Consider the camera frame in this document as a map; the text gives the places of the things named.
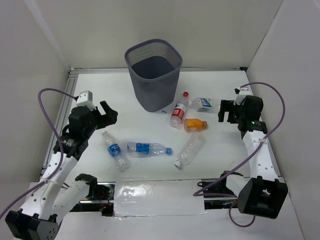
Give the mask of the green blue label bottle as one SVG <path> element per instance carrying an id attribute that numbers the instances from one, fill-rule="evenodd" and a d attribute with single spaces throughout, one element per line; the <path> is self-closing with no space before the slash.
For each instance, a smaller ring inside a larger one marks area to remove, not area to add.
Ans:
<path id="1" fill-rule="evenodd" d="M 220 111 L 221 100 L 198 97 L 188 101 L 188 106 L 199 113 L 218 114 Z"/>

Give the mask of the blue label clear bottle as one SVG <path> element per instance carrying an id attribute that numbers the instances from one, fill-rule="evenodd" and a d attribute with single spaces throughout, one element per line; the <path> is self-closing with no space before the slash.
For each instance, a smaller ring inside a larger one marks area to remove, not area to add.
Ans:
<path id="1" fill-rule="evenodd" d="M 131 163 L 123 154 L 119 141 L 108 131 L 104 131 L 101 135 L 107 147 L 107 151 L 115 162 L 117 169 L 121 172 L 128 170 L 131 167 Z"/>

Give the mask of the small orange plastic bottle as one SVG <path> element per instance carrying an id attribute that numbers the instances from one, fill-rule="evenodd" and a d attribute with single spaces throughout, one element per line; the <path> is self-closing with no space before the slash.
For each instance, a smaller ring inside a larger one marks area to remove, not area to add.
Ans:
<path id="1" fill-rule="evenodd" d="M 208 128 L 208 123 L 198 118 L 187 118 L 183 124 L 186 132 L 202 131 Z"/>

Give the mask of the clear white cap bottle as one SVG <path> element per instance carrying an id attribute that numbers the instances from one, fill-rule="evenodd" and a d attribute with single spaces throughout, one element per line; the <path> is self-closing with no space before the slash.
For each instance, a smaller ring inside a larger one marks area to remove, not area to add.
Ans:
<path id="1" fill-rule="evenodd" d="M 189 165 L 205 144 L 205 138 L 201 132 L 193 132 L 181 150 L 177 153 L 174 166 L 182 170 Z"/>

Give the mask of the red label plastic bottle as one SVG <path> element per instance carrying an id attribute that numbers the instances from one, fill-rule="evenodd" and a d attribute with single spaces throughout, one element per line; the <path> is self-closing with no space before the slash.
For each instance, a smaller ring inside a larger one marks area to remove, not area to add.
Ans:
<path id="1" fill-rule="evenodd" d="M 173 128 L 180 128 L 181 124 L 184 120 L 185 113 L 187 111 L 189 102 L 189 93 L 183 92 L 182 96 L 179 97 L 177 100 L 174 109 L 172 111 L 172 114 L 170 116 L 169 124 Z"/>

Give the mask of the blue cap crushed bottle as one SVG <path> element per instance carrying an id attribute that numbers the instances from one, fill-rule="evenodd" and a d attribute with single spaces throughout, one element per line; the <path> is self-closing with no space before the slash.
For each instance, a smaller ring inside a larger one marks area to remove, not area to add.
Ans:
<path id="1" fill-rule="evenodd" d="M 171 156 L 173 154 L 172 148 L 160 143 L 128 142 L 126 147 L 129 156 L 134 158 Z"/>

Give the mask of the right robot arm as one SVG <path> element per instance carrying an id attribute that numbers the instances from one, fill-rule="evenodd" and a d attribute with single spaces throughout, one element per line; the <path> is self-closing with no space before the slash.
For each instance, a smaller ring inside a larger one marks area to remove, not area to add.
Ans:
<path id="1" fill-rule="evenodd" d="M 227 122 L 237 125 L 250 157 L 250 178 L 234 172 L 219 182 L 218 190 L 223 196 L 237 196 L 240 213 L 276 219 L 288 187 L 279 180 L 271 160 L 267 126 L 260 120 L 263 106 L 263 100 L 252 95 L 221 101 L 218 120 L 223 122 L 227 114 Z"/>

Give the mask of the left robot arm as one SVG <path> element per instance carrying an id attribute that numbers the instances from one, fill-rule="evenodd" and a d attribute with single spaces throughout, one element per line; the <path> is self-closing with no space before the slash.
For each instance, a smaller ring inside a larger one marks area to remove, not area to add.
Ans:
<path id="1" fill-rule="evenodd" d="M 9 211 L 5 222 L 20 240 L 53 240 L 67 213 L 83 198 L 92 200 L 99 193 L 96 177 L 81 173 L 64 192 L 60 192 L 71 170 L 89 146 L 96 130 L 117 122 L 118 112 L 105 101 L 98 107 L 76 106 L 57 140 L 49 165 L 39 183 L 27 191 L 29 198 L 17 211 Z"/>

